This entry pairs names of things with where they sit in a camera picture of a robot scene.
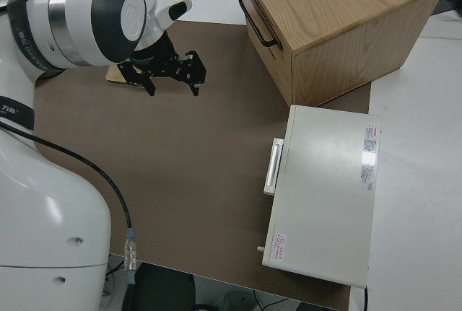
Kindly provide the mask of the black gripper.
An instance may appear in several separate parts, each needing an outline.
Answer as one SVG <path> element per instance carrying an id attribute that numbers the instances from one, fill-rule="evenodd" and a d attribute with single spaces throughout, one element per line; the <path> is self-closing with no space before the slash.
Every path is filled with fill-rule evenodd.
<path id="1" fill-rule="evenodd" d="M 147 48 L 134 51 L 128 61 L 121 63 L 123 79 L 128 84 L 143 87 L 149 96 L 156 91 L 151 78 L 170 77 L 189 85 L 193 95 L 199 95 L 200 86 L 205 82 L 206 68 L 196 51 L 180 55 L 175 51 L 168 34 Z"/>

